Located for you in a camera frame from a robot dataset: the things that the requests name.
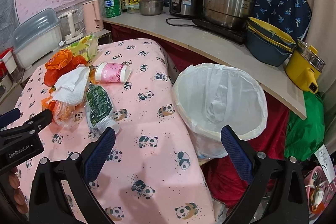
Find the pink electric kettle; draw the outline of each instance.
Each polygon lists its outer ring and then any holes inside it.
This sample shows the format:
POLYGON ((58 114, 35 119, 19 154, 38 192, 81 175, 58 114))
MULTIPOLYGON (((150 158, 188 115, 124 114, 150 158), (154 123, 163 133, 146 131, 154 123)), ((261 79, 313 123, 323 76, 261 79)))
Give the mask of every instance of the pink electric kettle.
POLYGON ((103 30, 103 19, 100 15, 99 0, 92 0, 83 4, 83 17, 86 33, 103 30))

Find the crumpled paper towel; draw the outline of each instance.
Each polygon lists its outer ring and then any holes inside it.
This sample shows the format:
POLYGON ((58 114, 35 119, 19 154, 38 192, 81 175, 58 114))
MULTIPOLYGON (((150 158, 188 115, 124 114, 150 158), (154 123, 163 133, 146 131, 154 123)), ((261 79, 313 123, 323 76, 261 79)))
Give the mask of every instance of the crumpled paper towel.
POLYGON ((84 98, 89 82, 89 73, 90 68, 79 66, 62 75, 55 84, 56 91, 51 94, 53 100, 62 101, 74 106, 79 105, 84 98))

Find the hand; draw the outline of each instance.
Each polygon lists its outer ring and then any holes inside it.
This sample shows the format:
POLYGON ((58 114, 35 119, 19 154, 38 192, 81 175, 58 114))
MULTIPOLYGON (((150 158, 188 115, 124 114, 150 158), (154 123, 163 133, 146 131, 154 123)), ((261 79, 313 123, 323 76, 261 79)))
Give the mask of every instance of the hand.
POLYGON ((23 195, 20 187, 20 181, 17 175, 15 174, 17 172, 17 167, 14 167, 10 172, 9 172, 9 184, 13 187, 14 189, 14 201, 16 203, 16 209, 22 213, 25 214, 28 212, 28 206, 25 202, 25 196, 23 195))

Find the pink paper cup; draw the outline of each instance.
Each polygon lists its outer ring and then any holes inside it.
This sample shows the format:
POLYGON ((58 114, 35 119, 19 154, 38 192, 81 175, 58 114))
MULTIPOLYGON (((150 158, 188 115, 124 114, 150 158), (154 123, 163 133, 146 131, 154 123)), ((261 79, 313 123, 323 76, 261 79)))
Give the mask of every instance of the pink paper cup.
POLYGON ((131 74, 128 66, 115 63, 101 63, 95 72, 97 82, 125 83, 131 74))

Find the panda print tablecloth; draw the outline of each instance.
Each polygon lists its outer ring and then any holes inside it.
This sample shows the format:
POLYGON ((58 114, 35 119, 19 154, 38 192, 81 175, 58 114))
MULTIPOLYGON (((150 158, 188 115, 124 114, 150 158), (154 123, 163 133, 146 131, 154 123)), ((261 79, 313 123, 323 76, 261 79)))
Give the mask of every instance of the panda print tablecloth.
MULTIPOLYGON (((101 206, 120 223, 214 223, 210 192, 173 105, 162 48, 150 39, 115 42, 99 46, 93 65, 102 62, 128 65, 132 73, 125 84, 102 84, 121 130, 97 180, 89 184, 101 206)), ((42 110, 49 89, 43 84, 45 71, 44 66, 37 68, 24 88, 16 104, 21 118, 12 126, 42 110)), ((75 121, 69 130, 54 122, 46 127, 39 134, 44 152, 18 166, 27 203, 42 157, 66 159, 99 137, 90 132, 82 105, 76 108, 75 121)), ((85 221, 67 183, 63 186, 76 218, 85 221)))

